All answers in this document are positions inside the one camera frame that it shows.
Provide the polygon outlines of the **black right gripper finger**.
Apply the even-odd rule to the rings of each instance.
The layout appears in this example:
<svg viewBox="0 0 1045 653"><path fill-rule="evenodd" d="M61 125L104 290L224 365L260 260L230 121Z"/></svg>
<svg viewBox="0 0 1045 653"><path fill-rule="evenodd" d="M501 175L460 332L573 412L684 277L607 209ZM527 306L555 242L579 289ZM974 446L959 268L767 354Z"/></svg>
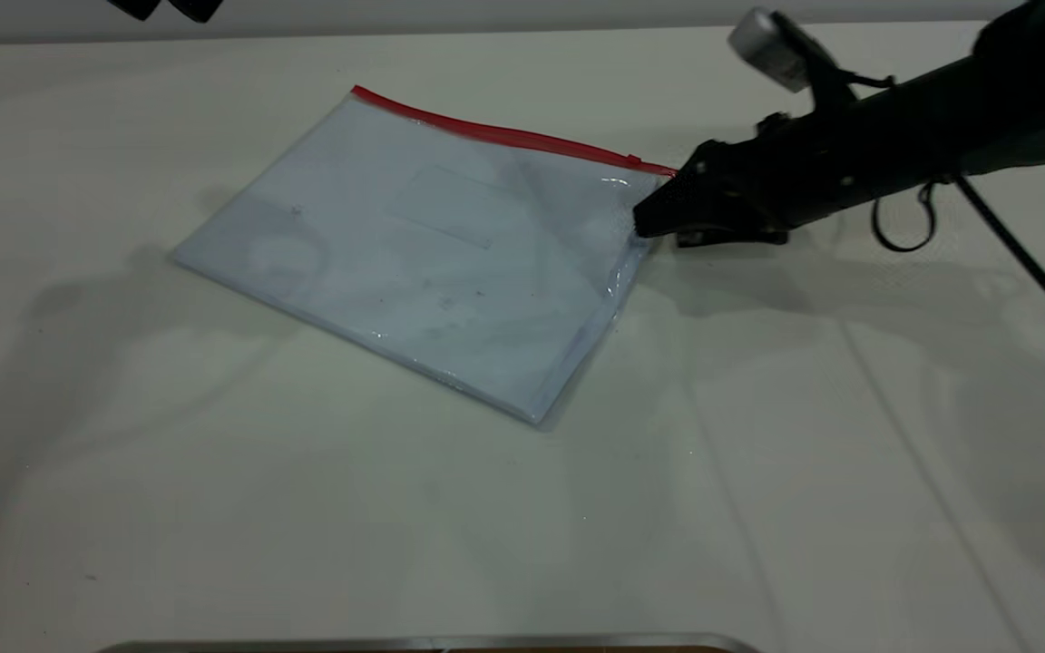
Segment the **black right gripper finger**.
<svg viewBox="0 0 1045 653"><path fill-rule="evenodd" d="M636 235L658 239L690 232L730 234L727 174L712 165L686 165L633 211Z"/></svg>
<svg viewBox="0 0 1045 653"><path fill-rule="evenodd" d="M683 229L675 235L679 248L721 247L721 244L786 244L789 234L767 229Z"/></svg>

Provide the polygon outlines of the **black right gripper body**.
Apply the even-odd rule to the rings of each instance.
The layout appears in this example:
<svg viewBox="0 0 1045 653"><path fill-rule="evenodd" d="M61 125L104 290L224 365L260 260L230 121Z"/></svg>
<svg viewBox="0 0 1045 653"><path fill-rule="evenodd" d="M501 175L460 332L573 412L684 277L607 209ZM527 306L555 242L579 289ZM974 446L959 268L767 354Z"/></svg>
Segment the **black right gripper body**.
<svg viewBox="0 0 1045 653"><path fill-rule="evenodd" d="M787 235L860 203L860 174L828 137L767 116L750 140L709 140L688 160L688 229Z"/></svg>

